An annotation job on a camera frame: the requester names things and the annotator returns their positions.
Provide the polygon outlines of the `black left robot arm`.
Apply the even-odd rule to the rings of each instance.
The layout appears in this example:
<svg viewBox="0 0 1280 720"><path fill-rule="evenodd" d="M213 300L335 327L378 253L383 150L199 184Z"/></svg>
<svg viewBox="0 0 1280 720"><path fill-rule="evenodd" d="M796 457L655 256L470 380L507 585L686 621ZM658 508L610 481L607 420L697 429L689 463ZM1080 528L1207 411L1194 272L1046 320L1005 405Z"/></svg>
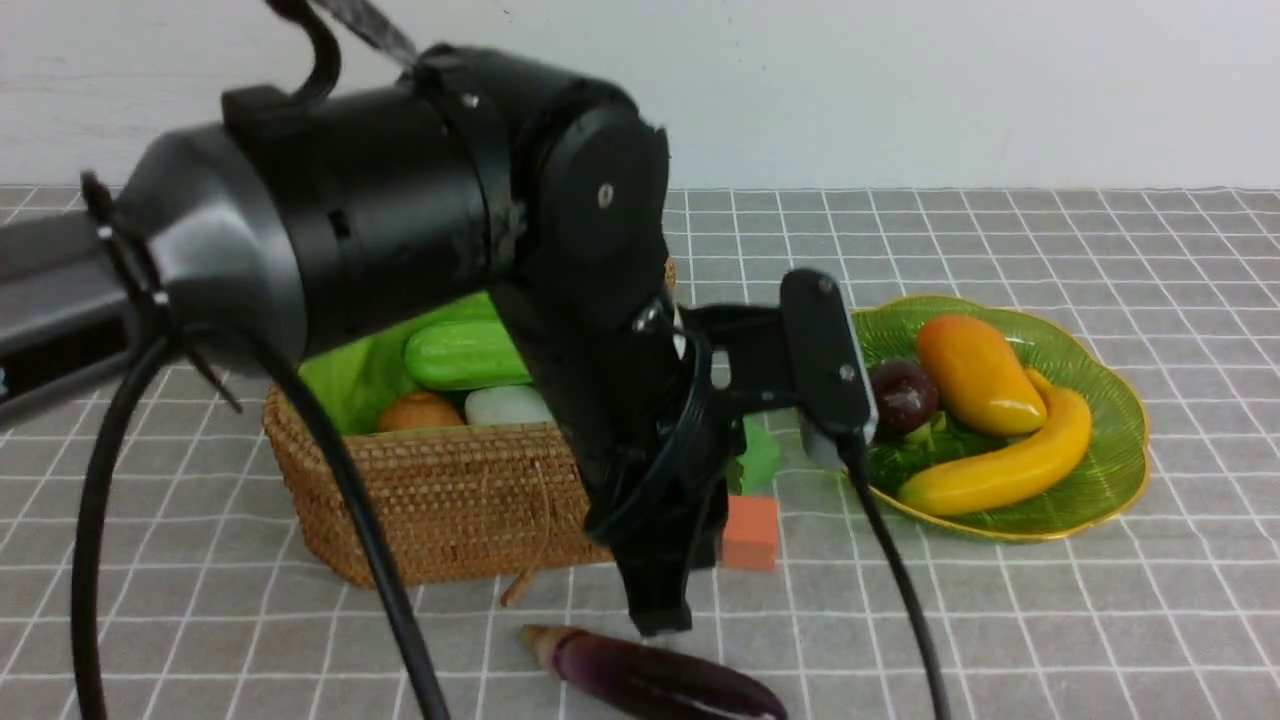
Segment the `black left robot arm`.
<svg viewBox="0 0 1280 720"><path fill-rule="evenodd" d="M230 91L119 193L3 228L3 423L118 378L152 325L242 331L294 366L485 291L635 626L685 632L741 434L666 286L668 169L625 91L488 49L340 97Z"/></svg>

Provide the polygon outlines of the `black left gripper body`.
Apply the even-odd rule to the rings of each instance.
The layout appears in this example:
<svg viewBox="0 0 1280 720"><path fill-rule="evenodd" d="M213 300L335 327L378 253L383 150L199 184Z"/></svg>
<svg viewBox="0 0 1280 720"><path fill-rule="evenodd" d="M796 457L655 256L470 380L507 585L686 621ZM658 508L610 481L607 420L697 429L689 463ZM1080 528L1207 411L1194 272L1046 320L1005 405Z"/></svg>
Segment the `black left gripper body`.
<svg viewBox="0 0 1280 720"><path fill-rule="evenodd" d="M585 530L620 561L713 541L742 420L712 380L704 331L563 331L559 427L590 509Z"/></svg>

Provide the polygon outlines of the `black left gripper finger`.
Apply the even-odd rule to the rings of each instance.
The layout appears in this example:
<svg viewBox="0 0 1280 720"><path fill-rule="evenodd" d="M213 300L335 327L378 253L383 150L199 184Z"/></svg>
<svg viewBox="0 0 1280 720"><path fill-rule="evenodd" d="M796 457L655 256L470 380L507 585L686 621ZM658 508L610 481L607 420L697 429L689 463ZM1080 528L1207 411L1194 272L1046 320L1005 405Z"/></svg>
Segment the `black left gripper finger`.
<svg viewBox="0 0 1280 720"><path fill-rule="evenodd" d="M650 524L611 547L632 624L645 638L690 632L689 578L714 568L722 524Z"/></svg>

